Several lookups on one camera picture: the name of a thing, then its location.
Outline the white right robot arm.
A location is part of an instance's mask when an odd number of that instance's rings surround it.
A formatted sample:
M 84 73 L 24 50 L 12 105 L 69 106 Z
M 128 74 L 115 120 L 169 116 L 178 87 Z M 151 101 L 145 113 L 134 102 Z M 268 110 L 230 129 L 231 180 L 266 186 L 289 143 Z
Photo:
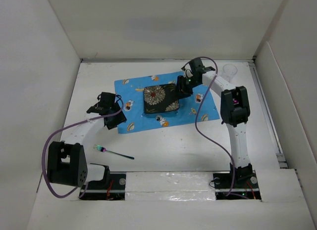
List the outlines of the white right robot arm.
M 203 57 L 196 57 L 181 68 L 183 75 L 178 76 L 176 93 L 187 98 L 193 88 L 204 85 L 207 92 L 214 91 L 220 97 L 220 116 L 228 128 L 231 145 L 230 184 L 241 187 L 253 174 L 252 164 L 247 151 L 246 127 L 250 116 L 247 89 L 237 87 L 218 75 L 218 67 L 206 67 Z

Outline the black floral square plate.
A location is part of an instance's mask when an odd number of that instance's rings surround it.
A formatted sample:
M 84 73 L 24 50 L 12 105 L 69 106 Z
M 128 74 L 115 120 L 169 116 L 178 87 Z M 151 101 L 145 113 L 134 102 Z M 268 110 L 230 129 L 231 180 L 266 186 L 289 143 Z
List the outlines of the black floral square plate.
M 177 111 L 179 109 L 179 99 L 176 94 L 176 84 L 145 87 L 143 101 L 145 114 Z

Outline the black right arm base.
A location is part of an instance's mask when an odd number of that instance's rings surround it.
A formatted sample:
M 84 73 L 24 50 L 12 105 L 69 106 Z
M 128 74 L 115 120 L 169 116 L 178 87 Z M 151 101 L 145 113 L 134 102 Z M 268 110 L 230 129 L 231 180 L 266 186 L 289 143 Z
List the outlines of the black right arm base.
M 258 179 L 251 164 L 235 168 L 235 172 L 230 165 L 229 172 L 213 173 L 209 186 L 215 191 L 216 200 L 261 200 Z

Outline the blue space-print cloth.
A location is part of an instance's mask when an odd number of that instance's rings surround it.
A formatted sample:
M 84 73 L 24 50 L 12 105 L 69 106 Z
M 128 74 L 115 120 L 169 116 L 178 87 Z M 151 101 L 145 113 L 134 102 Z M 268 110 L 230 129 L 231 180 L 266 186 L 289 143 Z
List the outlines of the blue space-print cloth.
M 176 84 L 177 77 L 182 74 L 182 72 L 174 72 L 115 81 L 115 92 L 122 97 L 125 103 L 123 113 L 127 118 L 125 123 L 118 125 L 118 132 L 127 134 L 191 124 L 195 121 L 219 119 L 213 97 L 210 93 L 206 94 L 207 88 L 203 85 L 195 87 L 190 97 L 179 99 L 179 109 L 177 111 L 158 114 L 144 113 L 144 88 Z

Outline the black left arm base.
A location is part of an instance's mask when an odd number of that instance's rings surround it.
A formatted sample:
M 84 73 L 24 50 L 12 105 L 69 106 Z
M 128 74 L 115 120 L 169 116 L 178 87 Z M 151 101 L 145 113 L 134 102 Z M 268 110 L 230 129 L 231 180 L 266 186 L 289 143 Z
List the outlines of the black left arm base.
M 90 181 L 88 186 L 81 187 L 80 200 L 125 200 L 126 172 L 111 172 L 109 166 L 93 165 L 104 168 L 104 176 L 101 180 Z

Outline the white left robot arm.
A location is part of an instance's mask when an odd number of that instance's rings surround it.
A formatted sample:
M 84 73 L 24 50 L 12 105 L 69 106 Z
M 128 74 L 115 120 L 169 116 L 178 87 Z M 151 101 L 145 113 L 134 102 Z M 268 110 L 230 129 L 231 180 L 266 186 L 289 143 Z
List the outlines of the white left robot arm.
M 95 135 L 103 128 L 116 128 L 126 121 L 123 113 L 124 102 L 118 94 L 102 92 L 98 102 L 91 106 L 85 119 L 64 129 L 75 128 L 62 141 L 53 141 L 48 149 L 47 181 L 82 187 L 93 182 L 98 188 L 110 184 L 109 167 L 101 164 L 88 164 L 85 150 L 92 146 Z

